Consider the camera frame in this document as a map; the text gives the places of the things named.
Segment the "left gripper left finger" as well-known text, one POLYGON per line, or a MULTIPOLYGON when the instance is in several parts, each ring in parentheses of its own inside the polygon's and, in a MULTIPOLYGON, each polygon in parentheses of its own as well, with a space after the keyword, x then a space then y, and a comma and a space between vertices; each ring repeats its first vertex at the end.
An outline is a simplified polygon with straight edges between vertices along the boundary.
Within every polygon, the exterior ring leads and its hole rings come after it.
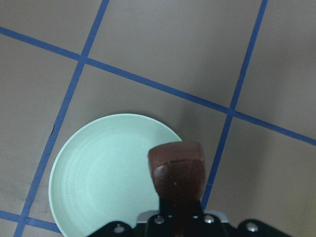
POLYGON ((159 199, 159 210, 146 222, 133 228, 122 221, 112 221, 91 233, 91 237, 174 237, 175 197, 159 199))

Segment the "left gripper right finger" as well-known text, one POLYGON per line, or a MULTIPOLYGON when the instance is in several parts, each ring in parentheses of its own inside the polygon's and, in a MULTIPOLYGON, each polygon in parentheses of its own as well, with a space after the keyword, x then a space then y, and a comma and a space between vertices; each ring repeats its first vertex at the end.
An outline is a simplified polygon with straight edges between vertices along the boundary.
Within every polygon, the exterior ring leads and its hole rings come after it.
POLYGON ((288 237, 289 234, 255 219, 246 219, 237 227, 222 222, 218 215, 204 212, 199 201, 189 205, 189 237, 288 237))

